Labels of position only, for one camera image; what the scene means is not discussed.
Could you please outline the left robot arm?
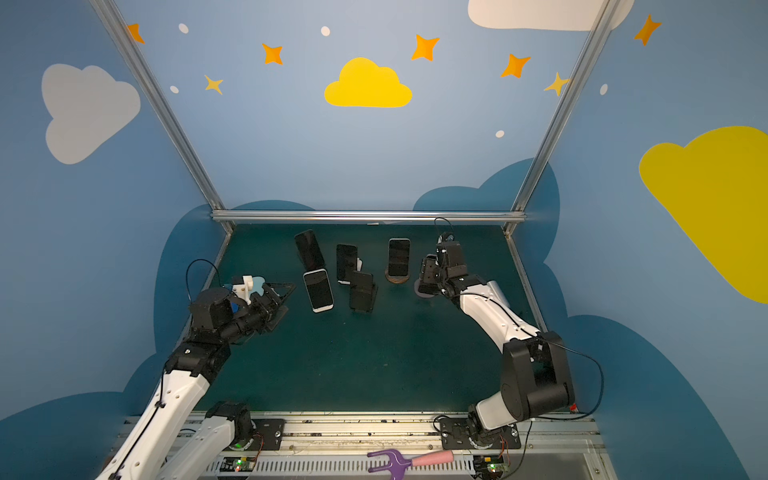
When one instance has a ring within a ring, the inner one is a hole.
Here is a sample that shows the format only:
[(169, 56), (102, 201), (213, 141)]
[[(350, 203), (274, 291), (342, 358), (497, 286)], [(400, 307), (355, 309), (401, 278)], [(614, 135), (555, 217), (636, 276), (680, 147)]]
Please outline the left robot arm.
[(165, 362), (159, 385), (145, 411), (102, 479), (197, 479), (226, 448), (248, 445), (254, 437), (244, 403), (220, 402), (193, 438), (170, 452), (194, 407), (207, 393), (231, 355), (232, 345), (275, 330), (288, 309), (292, 283), (240, 283), (201, 291), (189, 306), (190, 330)]

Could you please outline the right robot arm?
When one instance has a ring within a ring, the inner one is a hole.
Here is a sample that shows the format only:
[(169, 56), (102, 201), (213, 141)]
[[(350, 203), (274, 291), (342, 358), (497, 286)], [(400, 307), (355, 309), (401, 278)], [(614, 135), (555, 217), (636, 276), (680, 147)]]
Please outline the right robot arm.
[(504, 428), (574, 403), (562, 338), (525, 322), (512, 310), (497, 282), (471, 273), (452, 235), (440, 238), (436, 252), (424, 257), (418, 291), (449, 299), (501, 353), (499, 391), (469, 408), (466, 430), (473, 446), (488, 448)]

